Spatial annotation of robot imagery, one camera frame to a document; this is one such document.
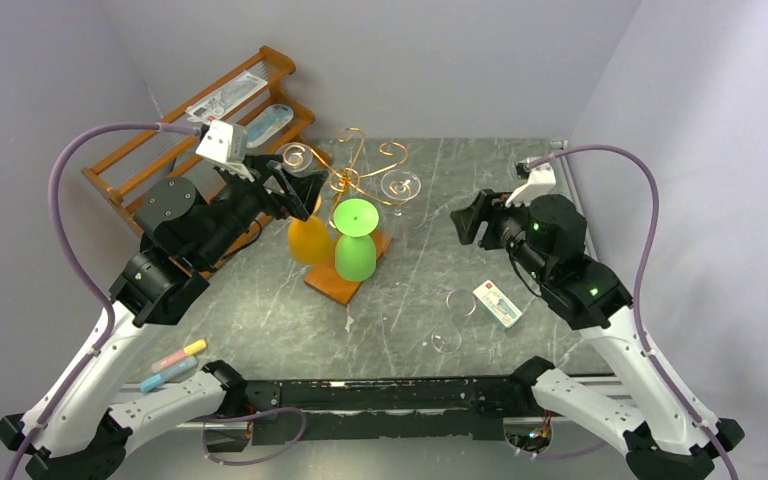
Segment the white box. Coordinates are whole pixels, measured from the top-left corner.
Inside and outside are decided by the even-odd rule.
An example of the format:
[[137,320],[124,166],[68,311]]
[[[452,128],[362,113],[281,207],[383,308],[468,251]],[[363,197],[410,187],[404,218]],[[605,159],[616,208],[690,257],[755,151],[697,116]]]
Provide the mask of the white box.
[[476,287],[472,294],[503,330],[511,328],[522,316],[522,311],[490,280]]

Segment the wooden dish rack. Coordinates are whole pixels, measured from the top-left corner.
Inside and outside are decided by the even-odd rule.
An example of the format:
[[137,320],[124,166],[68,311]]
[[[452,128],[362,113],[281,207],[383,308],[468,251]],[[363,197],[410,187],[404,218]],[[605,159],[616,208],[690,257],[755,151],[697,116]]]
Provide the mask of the wooden dish rack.
[[[293,120],[278,133],[273,135],[272,140],[267,142],[264,147],[257,149],[257,151],[259,153],[275,153],[286,143],[301,142],[310,145],[323,160],[330,164],[331,158],[328,154],[311,145],[302,135],[304,129],[311,125],[316,119],[313,112],[290,98],[281,88],[281,79],[295,72],[296,65],[286,55],[266,46],[261,47],[257,54],[163,117],[161,121],[166,123],[186,122],[186,119],[182,119],[182,117],[187,115],[186,109],[190,105],[195,104],[222,85],[233,80],[244,71],[249,71],[249,73],[262,78],[266,81],[266,85],[261,87],[253,95],[249,96],[241,105],[225,112],[225,114],[222,115],[222,120],[234,121],[240,125],[248,125],[270,105],[276,103],[288,105],[293,109]],[[141,132],[97,164],[82,170],[84,176],[87,177],[95,189],[98,190],[102,197],[104,197],[110,206],[113,207],[113,210],[125,220],[128,226],[131,227],[137,235],[142,235],[143,232],[134,220],[134,212],[136,212],[140,205],[142,205],[144,191],[164,176],[179,177],[191,172],[202,161],[202,157],[194,153],[197,146],[196,138],[184,138],[168,133],[155,138],[158,133],[159,132],[156,131]],[[167,140],[165,140],[164,143],[160,138],[167,138]],[[156,154],[157,158],[139,171],[130,173],[127,180],[123,183],[120,182],[118,186],[112,185],[105,180],[105,172],[109,172],[111,169],[117,167],[121,169],[125,166],[125,168],[127,168],[127,164],[129,163],[127,160],[129,157],[144,156],[145,151],[140,154],[141,147],[151,150],[149,153],[152,154],[152,156]],[[222,185],[214,187],[213,191],[210,192],[209,195],[206,195],[206,198],[208,200],[213,198],[213,196],[219,192],[221,187]],[[265,226],[272,220],[272,218],[262,215],[258,220],[261,225]],[[256,230],[252,229],[248,233],[243,234],[229,248],[229,251],[233,251],[245,244],[256,233]],[[217,267],[221,267],[223,263],[224,261],[220,262],[217,264]]]

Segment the wooden rack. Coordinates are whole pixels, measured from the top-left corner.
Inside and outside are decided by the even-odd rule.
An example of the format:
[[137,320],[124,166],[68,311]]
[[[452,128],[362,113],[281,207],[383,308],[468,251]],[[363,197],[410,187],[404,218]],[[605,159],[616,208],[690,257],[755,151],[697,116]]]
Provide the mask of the wooden rack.
[[[302,131],[316,120],[313,112],[287,96],[281,89],[281,79],[295,72],[296,65],[286,55],[266,46],[261,47],[256,55],[222,76],[219,80],[193,96],[193,98],[181,104],[178,108],[163,117],[161,121],[165,123],[174,123],[178,121],[181,117],[187,114],[187,107],[195,104],[247,70],[250,73],[261,77],[263,80],[266,80],[266,85],[261,87],[260,90],[253,95],[249,96],[241,105],[225,112],[222,119],[227,120],[242,111],[245,113],[239,120],[236,120],[236,123],[247,125],[270,105],[276,103],[288,105],[293,109],[293,120],[277,134],[273,135],[272,138],[274,138],[274,140],[269,142],[268,145],[262,149],[263,153],[275,153],[278,148],[286,143],[301,142],[310,145],[311,148],[313,148],[326,162],[331,163],[331,158],[328,154],[311,145],[302,135]],[[134,221],[134,212],[136,212],[140,205],[142,205],[143,195],[139,195],[131,200],[126,200],[126,198],[135,191],[140,190],[140,187],[146,186],[147,183],[153,179],[156,181],[156,177],[161,174],[161,172],[168,169],[170,165],[175,164],[174,168],[166,174],[166,177],[178,177],[189,172],[202,161],[202,157],[192,153],[192,150],[196,147],[196,139],[194,137],[188,137],[160,154],[156,160],[145,166],[139,172],[131,175],[123,184],[115,186],[105,181],[103,174],[106,171],[114,165],[126,161],[126,157],[137,151],[138,148],[143,146],[157,134],[158,132],[155,131],[141,132],[97,164],[82,170],[84,176],[87,177],[87,180],[90,181],[102,197],[104,197],[104,199],[113,207],[113,210],[125,220],[128,226],[131,227],[137,235],[142,235],[142,229],[137,225],[136,221]],[[218,191],[219,189],[212,192],[207,199],[210,200],[213,198]],[[266,215],[259,219],[260,223],[264,226],[271,220],[272,219]],[[255,233],[256,230],[253,229],[249,233],[242,235],[229,248],[229,251],[235,250],[248,242]]]

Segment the highlighter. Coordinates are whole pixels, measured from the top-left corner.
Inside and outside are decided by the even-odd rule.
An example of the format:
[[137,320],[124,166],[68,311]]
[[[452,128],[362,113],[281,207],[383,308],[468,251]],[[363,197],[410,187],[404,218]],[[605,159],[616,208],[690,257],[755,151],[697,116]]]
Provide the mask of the highlighter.
[[177,352],[167,356],[163,360],[154,362],[154,364],[151,366],[151,373],[158,373],[162,370],[165,370],[187,357],[192,357],[205,348],[207,348],[207,341],[205,341],[205,339],[202,338],[201,340],[196,340],[195,342],[187,345]]
[[184,357],[183,360],[175,365],[140,382],[140,391],[148,393],[197,365],[198,360],[196,360],[196,357]]

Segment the table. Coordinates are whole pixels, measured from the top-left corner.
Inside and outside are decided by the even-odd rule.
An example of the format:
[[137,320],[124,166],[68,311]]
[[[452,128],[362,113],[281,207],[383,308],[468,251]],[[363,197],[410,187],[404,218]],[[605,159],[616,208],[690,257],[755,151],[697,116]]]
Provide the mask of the table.
[[[378,145],[386,140],[367,139],[357,165],[361,172],[388,164],[378,153]],[[610,373],[579,335],[528,293],[504,252],[461,246],[449,219],[450,211],[468,205],[481,188],[504,191],[518,186],[514,162],[547,153],[550,143],[396,141],[410,152],[403,167],[422,180],[419,195],[403,207],[413,228],[406,251],[379,262],[348,309],[304,284],[310,267],[289,256],[289,222],[273,222],[258,243],[210,279],[210,288],[146,354],[132,380],[143,380],[152,362],[199,338],[208,342],[199,355],[202,363],[225,360],[250,380],[504,375],[534,355],[552,360],[569,374]],[[351,143],[330,140],[319,146],[339,167],[347,165]],[[559,165],[556,175],[561,175]],[[362,188],[380,191],[379,181],[380,176],[367,179]],[[556,191],[570,195],[565,181],[559,181]],[[327,186],[323,190],[323,218],[332,193]],[[523,310],[523,317],[503,332],[478,310],[462,332],[460,349],[437,353],[430,332],[448,320],[446,294],[457,288],[472,290],[487,279]]]

